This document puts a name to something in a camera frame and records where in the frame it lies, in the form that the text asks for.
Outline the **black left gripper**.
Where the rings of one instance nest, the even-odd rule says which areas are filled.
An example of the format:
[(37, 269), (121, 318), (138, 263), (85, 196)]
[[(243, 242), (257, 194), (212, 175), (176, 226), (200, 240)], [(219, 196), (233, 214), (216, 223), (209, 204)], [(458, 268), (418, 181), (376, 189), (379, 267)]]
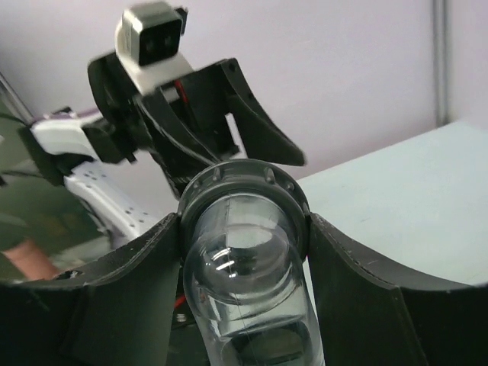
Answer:
[(228, 114), (250, 159), (306, 165), (303, 151), (265, 112), (235, 58), (160, 85), (135, 103), (151, 139), (149, 151), (176, 198), (195, 175), (239, 153)]

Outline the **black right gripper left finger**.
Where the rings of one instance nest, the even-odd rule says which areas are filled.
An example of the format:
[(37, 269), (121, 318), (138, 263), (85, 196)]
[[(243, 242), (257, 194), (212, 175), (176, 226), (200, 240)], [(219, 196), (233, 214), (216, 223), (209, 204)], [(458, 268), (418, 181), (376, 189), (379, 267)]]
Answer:
[(163, 365), (178, 217), (51, 281), (1, 285), (3, 365)]

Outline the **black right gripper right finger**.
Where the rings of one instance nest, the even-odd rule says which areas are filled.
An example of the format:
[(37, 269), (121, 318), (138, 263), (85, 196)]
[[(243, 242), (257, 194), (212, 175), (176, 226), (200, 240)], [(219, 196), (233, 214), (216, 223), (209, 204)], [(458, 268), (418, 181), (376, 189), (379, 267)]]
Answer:
[(485, 365), (487, 286), (401, 265), (310, 219), (310, 264), (328, 365)]

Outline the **clear elbow fitting with grey nut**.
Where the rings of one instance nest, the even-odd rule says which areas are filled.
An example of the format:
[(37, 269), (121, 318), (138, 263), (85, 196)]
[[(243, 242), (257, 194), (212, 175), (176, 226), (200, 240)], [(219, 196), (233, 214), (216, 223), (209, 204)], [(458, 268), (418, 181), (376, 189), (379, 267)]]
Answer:
[(259, 160), (198, 174), (178, 212), (183, 285), (212, 365), (322, 365), (303, 273), (310, 210), (299, 185)]

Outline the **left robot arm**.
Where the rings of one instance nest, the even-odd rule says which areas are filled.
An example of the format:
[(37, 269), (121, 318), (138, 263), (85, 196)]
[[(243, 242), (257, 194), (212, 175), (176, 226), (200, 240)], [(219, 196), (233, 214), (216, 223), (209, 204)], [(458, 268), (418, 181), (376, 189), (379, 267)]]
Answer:
[(145, 68), (148, 91), (114, 54), (93, 60), (96, 109), (48, 114), (21, 129), (27, 151), (52, 185), (62, 185), (128, 240), (156, 224), (104, 176), (101, 164), (148, 152), (180, 197), (194, 176), (244, 150), (251, 159), (303, 166), (303, 151), (272, 122), (236, 59), (193, 70), (181, 60)]

